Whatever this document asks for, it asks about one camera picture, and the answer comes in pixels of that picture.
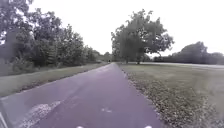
grass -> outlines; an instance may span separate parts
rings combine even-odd
[[[193,65],[120,67],[153,102],[165,127],[224,127],[224,70]]]
[[[98,68],[103,65],[105,65],[105,63],[54,69],[30,74],[3,76],[0,77],[0,97],[34,88],[38,85],[69,77],[74,74]]]

large tree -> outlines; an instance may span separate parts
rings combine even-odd
[[[150,19],[152,11],[141,10],[133,13],[126,25],[122,25],[112,33],[113,57],[121,57],[128,62],[136,60],[140,63],[145,53],[159,53],[170,48],[173,38],[160,23]]]
[[[185,46],[179,53],[184,63],[203,63],[203,58],[207,54],[207,47],[204,46],[203,42],[197,42]]]

foliage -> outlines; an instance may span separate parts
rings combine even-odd
[[[83,39],[71,25],[62,27],[54,12],[42,13],[40,8],[29,12],[32,2],[0,1],[0,58],[12,65],[24,61],[36,67],[76,66],[96,61],[99,52],[88,47],[85,55]]]
[[[12,73],[12,66],[8,64],[5,60],[0,59],[0,76],[6,76]]]
[[[193,63],[193,64],[224,64],[221,53],[208,53],[203,42],[185,46],[180,52],[169,56],[155,57],[155,62]]]
[[[16,58],[12,63],[13,74],[31,73],[35,71],[32,62],[23,58]]]
[[[146,13],[145,10],[133,13],[127,25],[111,33],[114,60],[120,57],[126,62],[136,60],[139,63],[145,53],[159,53],[170,48],[173,38],[166,33],[160,18],[150,19],[151,14],[152,11]]]
[[[111,61],[111,54],[109,52],[106,52],[104,55],[103,55],[103,61]]]
[[[151,62],[152,60],[150,59],[150,57],[146,54],[143,55],[142,57],[142,62]]]

road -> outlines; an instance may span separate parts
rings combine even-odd
[[[15,128],[160,128],[152,103],[112,63],[1,99]]]

treeline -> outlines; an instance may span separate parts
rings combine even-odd
[[[32,67],[94,63],[100,53],[85,46],[71,25],[62,27],[54,12],[29,11],[32,0],[0,1],[0,58],[14,71]]]
[[[154,57],[154,62],[224,64],[222,53],[208,53],[203,42],[185,46],[180,52],[169,56]]]

